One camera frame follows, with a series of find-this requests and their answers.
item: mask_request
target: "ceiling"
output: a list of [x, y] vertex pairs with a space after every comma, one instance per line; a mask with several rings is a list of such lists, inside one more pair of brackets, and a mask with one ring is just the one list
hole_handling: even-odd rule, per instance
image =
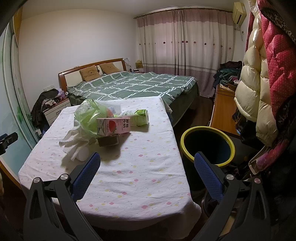
[[66, 9], [98, 9], [133, 17], [158, 9], [180, 6], [232, 10], [234, 2], [235, 0], [28, 0], [23, 8], [22, 19]]

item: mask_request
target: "wooden headboard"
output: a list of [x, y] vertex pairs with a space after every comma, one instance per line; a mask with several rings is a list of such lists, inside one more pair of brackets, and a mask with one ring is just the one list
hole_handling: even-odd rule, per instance
[[86, 64], [86, 65], [83, 65], [83, 66], [77, 66], [77, 67], [75, 67], [73, 69], [69, 69], [69, 70], [63, 71], [62, 73], [59, 73], [59, 84], [60, 84], [61, 89], [66, 93], [66, 91], [67, 91], [66, 75], [74, 73], [76, 71], [79, 71], [80, 69], [84, 69], [86, 67], [93, 66], [93, 65], [95, 65], [96, 68], [99, 70], [99, 68], [100, 68], [99, 65], [100, 64], [111, 63], [111, 62], [113, 62], [113, 63], [114, 62], [121, 62], [123, 70], [126, 71], [126, 64], [125, 64], [125, 62], [124, 62], [124, 60], [122, 58], [109, 59], [109, 60], [100, 61], [100, 62], [96, 62], [96, 63]]

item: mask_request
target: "plaid comforter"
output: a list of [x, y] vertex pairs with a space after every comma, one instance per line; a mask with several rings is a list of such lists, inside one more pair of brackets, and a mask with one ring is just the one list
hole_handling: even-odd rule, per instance
[[146, 96], [161, 96], [170, 105], [181, 93], [187, 93], [196, 83], [194, 77], [153, 72], [126, 71], [104, 75], [98, 79], [68, 86], [68, 92], [86, 99], [112, 100]]

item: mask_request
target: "air conditioner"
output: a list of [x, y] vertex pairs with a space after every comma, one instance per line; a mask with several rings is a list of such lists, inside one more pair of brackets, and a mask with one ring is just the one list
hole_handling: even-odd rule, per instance
[[232, 13], [232, 18], [234, 23], [241, 26], [246, 15], [247, 13], [246, 13], [244, 4], [241, 2], [235, 2], [233, 7], [233, 13]]

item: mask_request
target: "tablecloth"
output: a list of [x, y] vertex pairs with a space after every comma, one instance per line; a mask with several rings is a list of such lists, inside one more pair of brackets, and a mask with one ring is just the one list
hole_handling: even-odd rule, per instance
[[[157, 222], [174, 239], [186, 237], [201, 215], [192, 201], [182, 160], [161, 97], [111, 100], [122, 111], [147, 109], [149, 124], [132, 127], [112, 147], [89, 146], [101, 166], [77, 205], [91, 225], [136, 230]], [[77, 106], [65, 108], [19, 171], [26, 193], [35, 177], [43, 181], [71, 173], [81, 162], [65, 160], [59, 141], [73, 128]]]

